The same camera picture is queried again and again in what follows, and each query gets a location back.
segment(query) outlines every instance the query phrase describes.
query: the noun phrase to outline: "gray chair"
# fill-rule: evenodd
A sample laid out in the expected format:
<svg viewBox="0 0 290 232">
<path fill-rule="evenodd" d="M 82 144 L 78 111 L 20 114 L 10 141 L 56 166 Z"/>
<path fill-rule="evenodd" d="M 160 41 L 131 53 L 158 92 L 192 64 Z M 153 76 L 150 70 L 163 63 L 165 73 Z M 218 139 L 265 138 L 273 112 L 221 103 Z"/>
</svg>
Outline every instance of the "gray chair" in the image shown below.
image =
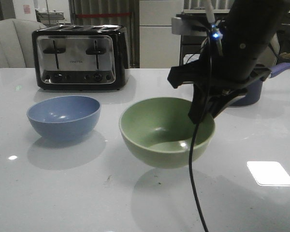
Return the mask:
<svg viewBox="0 0 290 232">
<path fill-rule="evenodd" d="M 15 18 L 0 21 L 0 68 L 34 68 L 31 34 L 45 27 Z"/>
</svg>

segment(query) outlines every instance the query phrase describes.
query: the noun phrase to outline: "blue led light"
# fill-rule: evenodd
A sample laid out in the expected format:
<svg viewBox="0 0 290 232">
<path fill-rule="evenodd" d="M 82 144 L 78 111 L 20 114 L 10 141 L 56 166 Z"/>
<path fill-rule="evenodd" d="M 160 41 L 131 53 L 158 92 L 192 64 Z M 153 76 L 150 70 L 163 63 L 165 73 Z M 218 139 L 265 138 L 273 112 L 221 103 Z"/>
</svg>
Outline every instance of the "blue led light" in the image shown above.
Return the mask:
<svg viewBox="0 0 290 232">
<path fill-rule="evenodd" d="M 219 35 L 218 33 L 214 33 L 214 34 L 213 34 L 213 37 L 214 37 L 215 39 L 219 38 L 219 36 L 220 36 L 220 35 Z"/>
</svg>

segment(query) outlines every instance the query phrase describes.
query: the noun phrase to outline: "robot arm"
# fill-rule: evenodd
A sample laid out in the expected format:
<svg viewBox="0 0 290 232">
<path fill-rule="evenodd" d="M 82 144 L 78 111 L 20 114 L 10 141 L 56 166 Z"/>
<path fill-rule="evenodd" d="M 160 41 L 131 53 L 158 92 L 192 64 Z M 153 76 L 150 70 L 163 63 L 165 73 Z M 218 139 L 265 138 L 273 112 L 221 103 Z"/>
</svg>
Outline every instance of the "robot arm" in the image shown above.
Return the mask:
<svg viewBox="0 0 290 232">
<path fill-rule="evenodd" d="M 244 97 L 249 86 L 266 80 L 272 71 L 257 60 L 289 10 L 290 0 L 235 0 L 226 19 L 214 27 L 195 14 L 172 19 L 174 34 L 207 35 L 199 60 L 172 67 L 168 76 L 174 88 L 193 83 L 189 112 L 193 123 L 200 122 L 205 112 L 216 117 Z"/>
</svg>

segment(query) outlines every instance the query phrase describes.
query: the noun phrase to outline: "toaster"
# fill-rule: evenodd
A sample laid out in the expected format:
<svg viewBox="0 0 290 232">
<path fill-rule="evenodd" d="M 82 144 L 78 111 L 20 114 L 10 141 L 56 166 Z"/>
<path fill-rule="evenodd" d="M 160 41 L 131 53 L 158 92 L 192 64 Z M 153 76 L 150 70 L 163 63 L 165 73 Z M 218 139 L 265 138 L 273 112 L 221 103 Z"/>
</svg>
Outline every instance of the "toaster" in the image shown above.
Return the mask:
<svg viewBox="0 0 290 232">
<path fill-rule="evenodd" d="M 127 29 L 120 25 L 59 25 L 32 33 L 39 87 L 111 90 L 127 80 Z"/>
</svg>

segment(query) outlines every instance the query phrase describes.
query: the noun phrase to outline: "red stripe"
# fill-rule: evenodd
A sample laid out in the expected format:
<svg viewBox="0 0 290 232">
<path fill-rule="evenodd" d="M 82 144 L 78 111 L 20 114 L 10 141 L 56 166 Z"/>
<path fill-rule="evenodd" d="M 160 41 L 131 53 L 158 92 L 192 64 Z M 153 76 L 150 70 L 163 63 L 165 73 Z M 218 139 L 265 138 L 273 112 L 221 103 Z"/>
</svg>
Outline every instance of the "red stripe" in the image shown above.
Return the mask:
<svg viewBox="0 0 290 232">
<path fill-rule="evenodd" d="M 115 13 L 115 14 L 77 14 L 77 18 L 106 18 L 106 17 L 124 17 L 124 16 L 130 16 L 130 12 L 126 13 Z"/>
</svg>

